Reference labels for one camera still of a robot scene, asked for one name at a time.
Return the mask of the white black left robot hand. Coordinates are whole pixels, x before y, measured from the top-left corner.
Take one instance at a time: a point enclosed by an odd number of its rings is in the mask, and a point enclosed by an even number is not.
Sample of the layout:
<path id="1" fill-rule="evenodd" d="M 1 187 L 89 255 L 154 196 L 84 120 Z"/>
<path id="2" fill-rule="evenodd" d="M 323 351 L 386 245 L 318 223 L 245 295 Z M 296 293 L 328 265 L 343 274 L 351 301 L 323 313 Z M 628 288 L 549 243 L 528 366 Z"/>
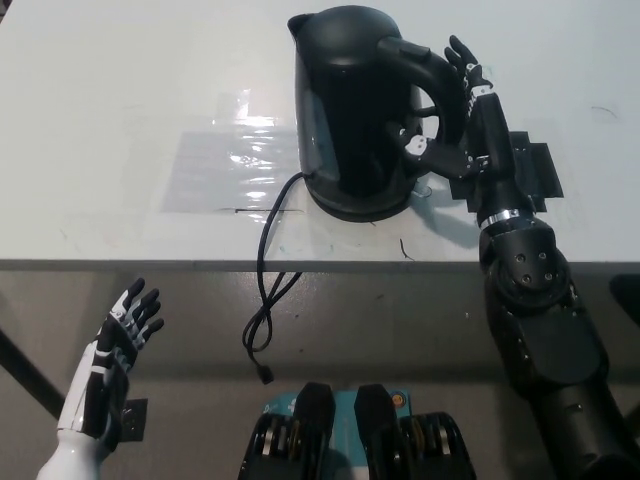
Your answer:
<path id="1" fill-rule="evenodd" d="M 86 435 L 110 451 L 121 441 L 128 375 L 150 337 L 164 326 L 158 318 L 159 290 L 144 293 L 137 279 L 109 310 L 85 347 L 57 428 Z"/>

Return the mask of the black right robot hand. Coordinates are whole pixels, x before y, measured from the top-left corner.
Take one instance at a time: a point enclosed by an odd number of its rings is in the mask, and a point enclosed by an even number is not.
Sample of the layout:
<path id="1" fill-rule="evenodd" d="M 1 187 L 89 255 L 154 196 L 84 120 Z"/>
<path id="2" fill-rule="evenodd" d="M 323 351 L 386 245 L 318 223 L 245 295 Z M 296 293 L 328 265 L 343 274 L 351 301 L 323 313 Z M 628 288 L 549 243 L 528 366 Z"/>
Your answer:
<path id="1" fill-rule="evenodd" d="M 480 229 L 533 217 L 532 201 L 516 181 L 510 132 L 493 81 L 457 36 L 449 38 L 444 53 L 465 93 L 464 146 L 446 146 L 420 134 L 411 135 L 395 122 L 387 125 L 388 135 L 410 164 L 447 179 L 474 181 Z"/>

